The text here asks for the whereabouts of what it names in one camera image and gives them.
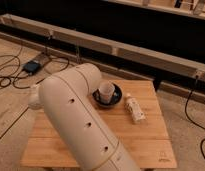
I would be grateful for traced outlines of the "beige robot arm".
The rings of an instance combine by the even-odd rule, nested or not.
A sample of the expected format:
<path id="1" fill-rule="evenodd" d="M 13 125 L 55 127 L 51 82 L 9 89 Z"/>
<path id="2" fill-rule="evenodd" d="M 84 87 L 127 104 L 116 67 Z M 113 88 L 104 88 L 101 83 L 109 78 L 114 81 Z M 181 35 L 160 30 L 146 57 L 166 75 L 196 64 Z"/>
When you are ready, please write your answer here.
<path id="1" fill-rule="evenodd" d="M 30 87 L 29 107 L 43 109 L 83 171 L 141 171 L 90 103 L 101 71 L 84 63 Z"/>

